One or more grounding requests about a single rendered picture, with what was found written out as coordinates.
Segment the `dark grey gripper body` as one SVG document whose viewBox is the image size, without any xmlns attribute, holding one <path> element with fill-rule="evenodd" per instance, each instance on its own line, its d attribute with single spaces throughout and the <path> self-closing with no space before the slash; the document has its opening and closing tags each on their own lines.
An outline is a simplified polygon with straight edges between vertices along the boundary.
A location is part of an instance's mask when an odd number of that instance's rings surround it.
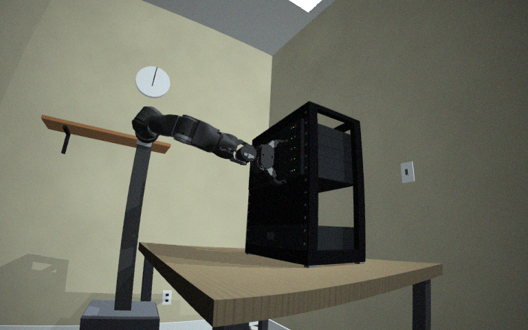
<svg viewBox="0 0 528 330">
<path fill-rule="evenodd" d="M 260 145 L 256 149 L 256 158 L 250 163 L 250 168 L 254 173 L 262 173 L 266 168 L 274 165 L 274 149 L 271 145 Z"/>
</svg>

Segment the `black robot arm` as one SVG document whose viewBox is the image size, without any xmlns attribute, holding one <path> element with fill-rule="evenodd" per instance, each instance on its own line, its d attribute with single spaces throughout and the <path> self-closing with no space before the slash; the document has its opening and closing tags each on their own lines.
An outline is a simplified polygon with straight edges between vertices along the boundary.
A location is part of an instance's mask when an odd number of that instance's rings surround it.
<svg viewBox="0 0 528 330">
<path fill-rule="evenodd" d="M 140 146 L 151 148 L 158 136 L 163 135 L 244 166 L 256 158 L 252 145 L 189 115 L 162 115 L 154 107 L 143 107 L 132 120 L 132 126 L 136 144 Z M 240 144 L 243 146 L 237 150 Z"/>
</svg>

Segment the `black server rack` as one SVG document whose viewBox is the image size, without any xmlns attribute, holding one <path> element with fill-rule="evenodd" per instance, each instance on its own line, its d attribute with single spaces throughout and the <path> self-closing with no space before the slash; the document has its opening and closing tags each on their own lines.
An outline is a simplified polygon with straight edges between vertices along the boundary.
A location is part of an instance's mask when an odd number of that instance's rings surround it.
<svg viewBox="0 0 528 330">
<path fill-rule="evenodd" d="M 318 113 L 344 124 L 333 129 L 318 124 Z M 348 130 L 351 134 L 344 133 Z M 245 253 L 308 268 L 364 264 L 360 121 L 309 101 L 254 138 L 252 146 L 272 140 L 288 140 L 275 147 L 273 165 L 276 179 L 287 183 L 274 186 L 264 172 L 250 168 Z M 318 225 L 318 193 L 350 186 L 354 227 Z"/>
</svg>

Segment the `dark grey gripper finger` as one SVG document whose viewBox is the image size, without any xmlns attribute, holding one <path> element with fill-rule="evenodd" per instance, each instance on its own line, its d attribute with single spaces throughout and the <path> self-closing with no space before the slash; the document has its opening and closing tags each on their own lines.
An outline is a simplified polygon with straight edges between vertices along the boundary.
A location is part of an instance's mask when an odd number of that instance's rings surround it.
<svg viewBox="0 0 528 330">
<path fill-rule="evenodd" d="M 271 145 L 273 147 L 273 149 L 275 149 L 275 147 L 277 147 L 277 145 L 281 146 L 281 145 L 283 145 L 283 144 L 285 144 L 287 142 L 288 142 L 288 140 L 285 140 L 285 141 L 284 140 L 272 140 L 272 141 L 268 142 L 267 144 Z"/>
<path fill-rule="evenodd" d="M 274 170 L 274 167 L 273 168 L 266 168 L 266 170 L 263 171 L 265 173 L 265 175 L 267 177 L 269 177 L 269 180 L 268 182 L 272 185 L 275 185 L 275 186 L 279 186 L 279 185 L 282 185 L 282 184 L 286 184 L 287 182 L 285 180 L 283 181 L 278 181 L 276 179 L 277 175 L 276 175 L 276 171 Z"/>
</svg>

